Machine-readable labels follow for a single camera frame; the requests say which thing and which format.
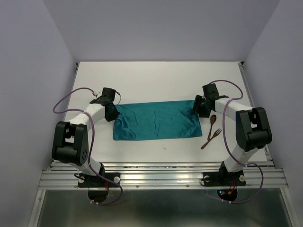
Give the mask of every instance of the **wooden spoon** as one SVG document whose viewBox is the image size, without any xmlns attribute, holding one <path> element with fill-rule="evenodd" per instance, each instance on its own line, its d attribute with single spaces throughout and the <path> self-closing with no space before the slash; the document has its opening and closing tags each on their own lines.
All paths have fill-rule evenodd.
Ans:
<svg viewBox="0 0 303 227">
<path fill-rule="evenodd" d="M 210 117 L 210 131 L 209 131 L 209 134 L 208 134 L 208 137 L 207 137 L 208 141 L 210 140 L 210 136 L 212 134 L 213 124 L 216 122 L 216 120 L 217 120 L 217 116 L 216 115 L 212 115 Z"/>
</svg>

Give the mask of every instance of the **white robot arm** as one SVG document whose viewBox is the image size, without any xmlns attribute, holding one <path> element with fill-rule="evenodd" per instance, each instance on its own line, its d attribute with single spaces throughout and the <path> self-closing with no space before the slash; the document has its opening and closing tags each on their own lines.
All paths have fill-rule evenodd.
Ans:
<svg viewBox="0 0 303 227">
<path fill-rule="evenodd" d="M 102 95 L 90 102 L 85 112 L 96 123 L 105 118 L 108 122 L 115 120 L 120 114 L 113 101 L 116 91 L 103 88 Z M 55 128 L 52 157 L 62 163 L 77 168 L 86 175 L 95 176 L 91 167 L 100 175 L 104 175 L 104 167 L 93 158 L 89 161 L 88 131 L 91 129 L 89 117 L 81 113 L 68 122 L 58 122 Z"/>
<path fill-rule="evenodd" d="M 243 166 L 248 162 L 258 149 L 263 148 L 272 140 L 266 111 L 262 107 L 253 108 L 241 105 L 230 100 L 227 96 L 219 96 L 216 84 L 203 86 L 204 96 L 197 95 L 193 112 L 199 117 L 209 117 L 211 111 L 223 113 L 228 104 L 225 116 L 236 123 L 237 145 L 231 155 L 222 162 L 219 172 L 203 173 L 209 180 L 204 181 L 204 186 L 230 186 L 236 182 L 237 186 L 245 186 L 241 180 L 244 176 Z"/>
</svg>

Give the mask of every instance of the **green towel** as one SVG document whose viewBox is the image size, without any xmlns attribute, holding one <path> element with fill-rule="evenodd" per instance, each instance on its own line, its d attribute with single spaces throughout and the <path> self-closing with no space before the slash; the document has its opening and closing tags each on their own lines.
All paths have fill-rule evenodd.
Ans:
<svg viewBox="0 0 303 227">
<path fill-rule="evenodd" d="M 202 136 L 194 101 L 117 105 L 114 140 L 160 140 Z"/>
</svg>

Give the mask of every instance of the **screw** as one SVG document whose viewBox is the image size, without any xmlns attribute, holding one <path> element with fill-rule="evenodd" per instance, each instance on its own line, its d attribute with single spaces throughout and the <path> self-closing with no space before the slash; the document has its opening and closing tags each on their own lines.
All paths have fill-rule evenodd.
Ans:
<svg viewBox="0 0 303 227">
<path fill-rule="evenodd" d="M 207 176 L 207 175 L 204 176 L 204 181 L 208 183 L 208 182 L 210 182 L 210 180 L 207 180 L 207 178 L 209 178 L 209 176 Z"/>
<path fill-rule="evenodd" d="M 239 180 L 240 180 L 241 182 L 244 182 L 244 181 L 245 181 L 245 176 L 241 175 L 241 176 L 239 177 Z"/>
<path fill-rule="evenodd" d="M 115 183 L 119 183 L 119 182 L 120 182 L 120 177 L 115 176 L 115 177 L 114 177 L 114 182 L 115 182 Z"/>
</svg>

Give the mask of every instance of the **gray wall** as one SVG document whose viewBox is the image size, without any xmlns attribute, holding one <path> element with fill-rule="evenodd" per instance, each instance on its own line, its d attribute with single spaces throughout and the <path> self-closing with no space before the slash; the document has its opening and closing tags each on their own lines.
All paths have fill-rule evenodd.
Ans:
<svg viewBox="0 0 303 227">
<path fill-rule="evenodd" d="M 270 151 L 303 217 L 303 1 L 281 0 L 244 69 L 256 105 L 266 108 Z"/>
<path fill-rule="evenodd" d="M 279 1 L 44 2 L 76 61 L 242 61 Z"/>
<path fill-rule="evenodd" d="M 27 226 L 74 60 L 41 0 L 0 1 L 0 226 Z"/>
</svg>

